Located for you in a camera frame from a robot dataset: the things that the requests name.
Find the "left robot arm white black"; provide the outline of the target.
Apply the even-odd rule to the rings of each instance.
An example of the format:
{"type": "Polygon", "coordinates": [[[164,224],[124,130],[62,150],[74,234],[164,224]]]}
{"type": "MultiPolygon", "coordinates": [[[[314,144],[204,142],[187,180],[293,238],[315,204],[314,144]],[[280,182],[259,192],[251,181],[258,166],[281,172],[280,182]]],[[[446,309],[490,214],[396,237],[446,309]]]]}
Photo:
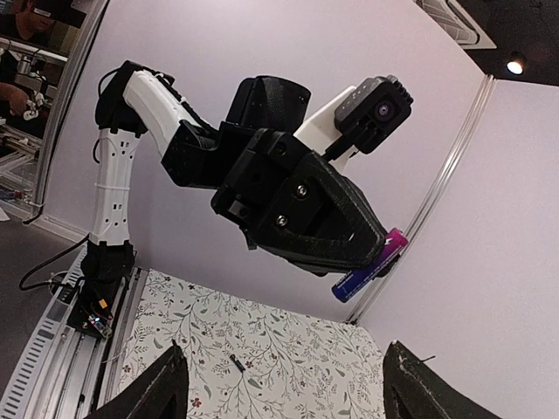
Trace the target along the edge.
{"type": "Polygon", "coordinates": [[[213,211],[262,249],[317,276],[385,276],[405,241],[386,230],[339,164],[350,150],[378,147],[411,112],[393,77],[367,79],[340,105],[305,116],[311,97],[288,79],[244,79],[218,127],[201,118],[165,73],[127,61],[99,89],[96,211],[88,238],[92,276],[133,263],[128,197],[135,150],[155,141],[161,164],[182,188],[209,189],[213,211]]]}

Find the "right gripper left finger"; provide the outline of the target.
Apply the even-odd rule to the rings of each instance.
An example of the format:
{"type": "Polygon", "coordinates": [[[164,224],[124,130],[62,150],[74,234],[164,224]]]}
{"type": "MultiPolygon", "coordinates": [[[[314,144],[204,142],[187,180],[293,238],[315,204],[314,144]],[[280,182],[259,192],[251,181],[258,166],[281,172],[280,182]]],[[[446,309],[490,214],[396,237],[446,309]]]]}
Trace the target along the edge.
{"type": "Polygon", "coordinates": [[[182,418],[187,416],[189,371],[180,346],[172,345],[113,400],[89,419],[182,418]]]}

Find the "purple AAA battery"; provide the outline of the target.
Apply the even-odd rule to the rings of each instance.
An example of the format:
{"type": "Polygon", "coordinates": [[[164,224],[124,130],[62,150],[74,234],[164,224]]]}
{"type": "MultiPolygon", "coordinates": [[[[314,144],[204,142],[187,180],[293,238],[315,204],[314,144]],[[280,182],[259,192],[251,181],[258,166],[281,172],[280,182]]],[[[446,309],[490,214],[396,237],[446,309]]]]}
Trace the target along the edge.
{"type": "Polygon", "coordinates": [[[393,228],[385,238],[382,251],[371,264],[368,264],[362,269],[353,270],[332,286],[331,292],[334,297],[342,303],[347,303],[369,282],[376,279],[377,273],[381,271],[393,257],[397,256],[398,261],[407,245],[408,239],[403,232],[397,228],[393,228]]]}

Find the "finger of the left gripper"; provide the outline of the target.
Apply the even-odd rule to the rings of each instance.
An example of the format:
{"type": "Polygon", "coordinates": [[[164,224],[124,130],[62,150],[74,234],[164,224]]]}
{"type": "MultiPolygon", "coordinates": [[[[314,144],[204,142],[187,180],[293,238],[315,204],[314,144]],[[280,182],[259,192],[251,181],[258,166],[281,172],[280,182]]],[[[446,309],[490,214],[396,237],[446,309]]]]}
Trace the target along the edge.
{"type": "MultiPolygon", "coordinates": [[[[377,273],[377,277],[378,278],[384,278],[386,275],[388,275],[390,273],[390,271],[392,270],[393,266],[397,263],[397,256],[393,257],[391,259],[391,261],[381,270],[377,273]]],[[[303,271],[306,272],[310,272],[311,274],[317,276],[317,277],[325,277],[328,274],[349,274],[352,272],[352,270],[349,271],[327,271],[325,268],[317,268],[317,267],[312,267],[310,264],[303,264],[303,263],[294,263],[291,262],[291,264],[303,271]]]]}
{"type": "Polygon", "coordinates": [[[257,224],[257,245],[301,269],[362,269],[380,256],[385,236],[363,192],[315,152],[257,224]]]}

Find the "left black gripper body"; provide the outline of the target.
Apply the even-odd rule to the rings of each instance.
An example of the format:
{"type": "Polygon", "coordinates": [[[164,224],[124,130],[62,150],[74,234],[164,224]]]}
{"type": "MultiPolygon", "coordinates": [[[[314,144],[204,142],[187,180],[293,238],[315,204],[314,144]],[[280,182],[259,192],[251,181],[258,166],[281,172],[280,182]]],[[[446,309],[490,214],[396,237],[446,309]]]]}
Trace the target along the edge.
{"type": "Polygon", "coordinates": [[[296,171],[314,151],[294,134],[257,130],[212,197],[214,212],[235,223],[248,244],[313,244],[292,227],[285,205],[296,171]]]}

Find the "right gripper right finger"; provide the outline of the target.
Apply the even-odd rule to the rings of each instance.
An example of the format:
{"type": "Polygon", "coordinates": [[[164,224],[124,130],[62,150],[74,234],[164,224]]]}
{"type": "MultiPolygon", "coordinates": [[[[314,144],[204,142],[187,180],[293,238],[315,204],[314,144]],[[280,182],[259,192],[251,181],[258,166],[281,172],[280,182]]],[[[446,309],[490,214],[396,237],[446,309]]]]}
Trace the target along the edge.
{"type": "Polygon", "coordinates": [[[398,340],[383,357],[383,406],[388,419],[499,418],[452,388],[398,340]]]}

